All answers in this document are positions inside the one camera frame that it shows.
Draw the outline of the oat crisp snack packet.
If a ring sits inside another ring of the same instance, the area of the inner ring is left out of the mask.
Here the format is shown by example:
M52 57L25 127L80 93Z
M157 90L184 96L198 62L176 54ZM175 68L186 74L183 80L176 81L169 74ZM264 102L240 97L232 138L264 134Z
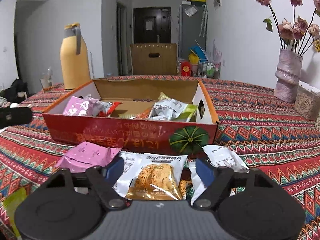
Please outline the oat crisp snack packet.
M113 189L130 200L183 200L179 188L185 155L161 155L121 151L124 171Z

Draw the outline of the white snack packet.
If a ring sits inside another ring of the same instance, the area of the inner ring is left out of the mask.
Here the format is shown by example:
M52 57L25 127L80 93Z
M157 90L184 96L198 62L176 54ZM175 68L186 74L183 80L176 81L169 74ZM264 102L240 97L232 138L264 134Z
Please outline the white snack packet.
M215 168L225 166L231 168L234 172L249 172L249 168L240 157L234 151L224 146L207 145L203 146L202 149L207 155L209 163ZM197 168L195 159L188 160L188 168L191 171L191 181L193 184L193 195L190 200L191 205L193 205L197 198L207 189L207 186L210 185L210 182L209 179L202 179L200 177L202 172L200 168Z
M154 104L148 118L151 120L170 121L179 117L187 106L187 103L175 99L163 99Z

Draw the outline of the green snack bar packet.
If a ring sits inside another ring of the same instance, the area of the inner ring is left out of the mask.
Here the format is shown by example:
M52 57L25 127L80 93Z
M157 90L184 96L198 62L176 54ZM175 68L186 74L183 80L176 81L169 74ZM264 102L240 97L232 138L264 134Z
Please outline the green snack bar packet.
M172 99L168 97L164 92L161 92L158 98L158 101L163 100L163 99ZM195 115L197 111L197 106L193 104L189 104L186 107L186 109L177 117L176 119L172 119L171 121L184 121L184 122L189 122L191 118Z

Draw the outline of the white snack packet on table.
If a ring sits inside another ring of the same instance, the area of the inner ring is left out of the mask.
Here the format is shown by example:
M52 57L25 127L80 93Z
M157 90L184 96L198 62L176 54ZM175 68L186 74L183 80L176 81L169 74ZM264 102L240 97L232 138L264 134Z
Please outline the white snack packet on table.
M202 149L207 155L209 163L215 168L225 166L231 168L234 172L249 172L249 168L240 157L234 151L224 146L207 145L203 146ZM202 172L200 168L197 168L195 159L188 160L188 168L191 171L191 181L193 184L193 195L190 200L191 205L193 205L197 198L207 189L207 186L210 185L210 182L209 179L202 179L200 177Z

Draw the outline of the pink snack packet on table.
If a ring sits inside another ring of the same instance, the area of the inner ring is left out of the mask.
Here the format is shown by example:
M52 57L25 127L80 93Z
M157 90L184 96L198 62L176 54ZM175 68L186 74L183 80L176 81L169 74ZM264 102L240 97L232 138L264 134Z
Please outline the pink snack packet on table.
M85 172L93 166L104 167L114 159L120 150L121 148L103 147L85 141L64 154L56 167L68 168L72 173Z

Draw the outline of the drinking glass with straw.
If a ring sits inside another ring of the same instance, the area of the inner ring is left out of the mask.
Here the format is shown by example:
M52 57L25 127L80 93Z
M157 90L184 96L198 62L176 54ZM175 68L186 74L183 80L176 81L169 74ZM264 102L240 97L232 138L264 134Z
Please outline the drinking glass with straw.
M52 76L53 76L53 71L51 67L48 68L46 73L42 74L40 78L40 83L44 91L50 90L52 88L53 86Z

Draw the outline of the orange cardboard snack box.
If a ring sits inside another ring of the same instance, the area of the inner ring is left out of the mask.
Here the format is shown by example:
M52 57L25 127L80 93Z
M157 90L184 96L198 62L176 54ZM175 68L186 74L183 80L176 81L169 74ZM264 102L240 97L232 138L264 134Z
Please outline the orange cardboard snack box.
M190 121L152 120L149 113L161 93L196 107ZM72 97L90 95L117 102L109 117L63 114ZM139 153L187 155L195 158L213 144L220 124L203 82L187 76L119 76L91 80L50 105L43 117L56 141L87 141Z

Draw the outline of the pink snack packet in box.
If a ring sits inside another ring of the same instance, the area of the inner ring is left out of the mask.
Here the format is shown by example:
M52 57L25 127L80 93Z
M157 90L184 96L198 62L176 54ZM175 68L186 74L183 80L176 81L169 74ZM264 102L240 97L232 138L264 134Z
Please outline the pink snack packet in box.
M92 97L82 99L72 96L62 114L66 116L92 116L94 105L98 101Z

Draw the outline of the patterned red tablecloth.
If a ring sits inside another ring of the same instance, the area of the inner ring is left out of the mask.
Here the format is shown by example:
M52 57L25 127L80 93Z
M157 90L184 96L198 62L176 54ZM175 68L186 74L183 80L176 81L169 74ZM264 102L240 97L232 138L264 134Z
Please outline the patterned red tablecloth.
M234 150L280 184L305 209L300 239L319 239L319 131L267 87L203 79L220 120L216 143ZM1 133L1 200L20 188L35 191L69 146L55 143L42 112L66 94L63 84L22 102L33 121Z

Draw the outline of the yellow thermos jug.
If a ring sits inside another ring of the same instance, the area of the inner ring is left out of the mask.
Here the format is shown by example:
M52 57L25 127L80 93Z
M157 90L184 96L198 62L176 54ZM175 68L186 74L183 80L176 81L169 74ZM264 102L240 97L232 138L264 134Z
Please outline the yellow thermos jug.
M78 22L68 24L64 28L60 61L66 90L75 89L91 80L87 46Z

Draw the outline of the red gift box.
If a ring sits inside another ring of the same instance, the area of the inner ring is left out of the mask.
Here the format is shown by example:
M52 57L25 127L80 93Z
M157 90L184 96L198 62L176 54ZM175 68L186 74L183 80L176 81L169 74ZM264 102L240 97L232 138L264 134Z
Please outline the red gift box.
M188 61L181 61L181 71L182 76L191 76L191 64Z

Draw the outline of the wooden chair back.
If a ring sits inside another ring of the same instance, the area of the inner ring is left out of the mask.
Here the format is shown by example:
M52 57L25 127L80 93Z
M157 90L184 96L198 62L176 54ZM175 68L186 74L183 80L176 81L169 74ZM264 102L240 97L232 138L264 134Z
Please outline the wooden chair back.
M177 44L130 45L133 75L177 75Z

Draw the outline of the clear container with lid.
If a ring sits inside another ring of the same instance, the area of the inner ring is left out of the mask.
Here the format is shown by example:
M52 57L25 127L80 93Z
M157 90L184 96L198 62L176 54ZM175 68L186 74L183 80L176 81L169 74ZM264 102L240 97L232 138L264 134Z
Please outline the clear container with lid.
M294 109L307 120L315 121L319 115L319 89L299 81Z

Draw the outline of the pink ceramic vase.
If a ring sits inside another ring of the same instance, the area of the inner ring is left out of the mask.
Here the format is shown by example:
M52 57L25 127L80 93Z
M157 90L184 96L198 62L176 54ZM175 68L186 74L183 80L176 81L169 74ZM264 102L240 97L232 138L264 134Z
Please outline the pink ceramic vase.
M288 49L280 49L275 76L277 84L274 96L284 102L293 103L297 95L303 58Z

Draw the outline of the grey refrigerator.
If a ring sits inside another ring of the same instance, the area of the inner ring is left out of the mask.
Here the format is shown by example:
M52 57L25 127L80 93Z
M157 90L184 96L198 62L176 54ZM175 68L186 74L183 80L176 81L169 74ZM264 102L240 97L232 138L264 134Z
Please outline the grey refrigerator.
M179 8L178 57L188 59L191 48L207 44L207 6L181 4Z

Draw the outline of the dark entrance door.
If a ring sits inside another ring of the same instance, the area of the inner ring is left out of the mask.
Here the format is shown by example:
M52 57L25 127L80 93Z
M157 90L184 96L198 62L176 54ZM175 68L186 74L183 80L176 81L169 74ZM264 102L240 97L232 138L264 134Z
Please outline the dark entrance door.
M133 42L171 43L171 7L135 8Z

